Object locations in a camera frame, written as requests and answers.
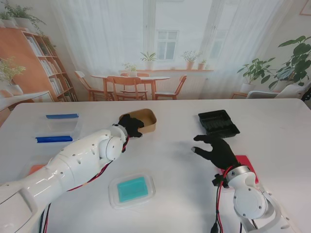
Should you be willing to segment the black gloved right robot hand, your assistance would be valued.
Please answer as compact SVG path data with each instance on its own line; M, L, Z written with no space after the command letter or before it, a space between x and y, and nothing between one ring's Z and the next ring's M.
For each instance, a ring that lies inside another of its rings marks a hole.
M199 147L192 147L191 150L211 161L217 168L226 170L229 167L236 168L241 165L231 147L223 139L209 135L197 135L194 141L203 141L212 146L212 151L206 151Z

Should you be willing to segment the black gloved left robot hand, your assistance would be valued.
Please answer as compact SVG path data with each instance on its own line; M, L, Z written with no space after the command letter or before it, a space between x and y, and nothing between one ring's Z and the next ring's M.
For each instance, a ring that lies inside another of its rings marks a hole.
M141 120L131 117L129 114L125 114L120 118L118 124L122 125L126 129L130 138L142 137L142 133L138 131L138 129L144 127L144 123Z

